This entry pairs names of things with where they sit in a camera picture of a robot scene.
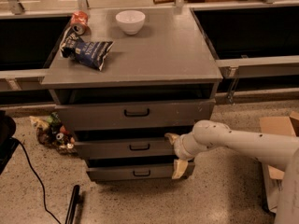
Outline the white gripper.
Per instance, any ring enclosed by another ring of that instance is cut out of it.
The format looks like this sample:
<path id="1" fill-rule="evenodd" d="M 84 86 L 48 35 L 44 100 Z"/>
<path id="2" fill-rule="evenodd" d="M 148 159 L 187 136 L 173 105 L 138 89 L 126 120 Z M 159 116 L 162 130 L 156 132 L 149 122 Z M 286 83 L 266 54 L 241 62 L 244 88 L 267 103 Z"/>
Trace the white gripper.
<path id="1" fill-rule="evenodd" d="M 180 179 L 188 167 L 188 160 L 195 158 L 200 152 L 198 143 L 194 139 L 192 133 L 178 135 L 176 133 L 166 133 L 164 135 L 171 145 L 174 145 L 174 150 L 179 159 L 174 160 L 173 179 Z"/>

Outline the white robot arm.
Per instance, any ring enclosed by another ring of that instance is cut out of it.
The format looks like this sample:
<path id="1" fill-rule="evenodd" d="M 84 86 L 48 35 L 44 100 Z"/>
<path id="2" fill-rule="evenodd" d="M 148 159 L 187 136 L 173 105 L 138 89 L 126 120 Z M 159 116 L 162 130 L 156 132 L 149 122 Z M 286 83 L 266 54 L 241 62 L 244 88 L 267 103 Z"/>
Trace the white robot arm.
<path id="1" fill-rule="evenodd" d="M 227 147 L 284 173 L 274 224 L 299 224 L 299 138 L 243 132 L 211 120 L 196 122 L 189 133 L 165 135 L 176 154 L 172 177 L 179 179 L 199 153 Z"/>

